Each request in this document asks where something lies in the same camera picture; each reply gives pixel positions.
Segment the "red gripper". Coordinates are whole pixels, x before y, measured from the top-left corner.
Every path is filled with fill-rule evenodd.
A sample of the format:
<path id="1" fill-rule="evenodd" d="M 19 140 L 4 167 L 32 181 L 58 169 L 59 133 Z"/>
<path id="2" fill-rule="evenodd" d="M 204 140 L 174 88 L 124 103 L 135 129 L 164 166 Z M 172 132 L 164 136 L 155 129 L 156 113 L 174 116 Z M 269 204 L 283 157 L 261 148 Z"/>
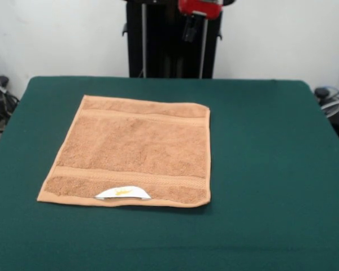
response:
<path id="1" fill-rule="evenodd" d="M 213 0 L 178 0 L 178 8 L 182 14 L 201 15 L 206 19 L 217 19 L 222 12 L 224 1 Z M 182 34 L 184 42 L 193 42 L 201 24 L 200 16 L 187 16 Z"/>

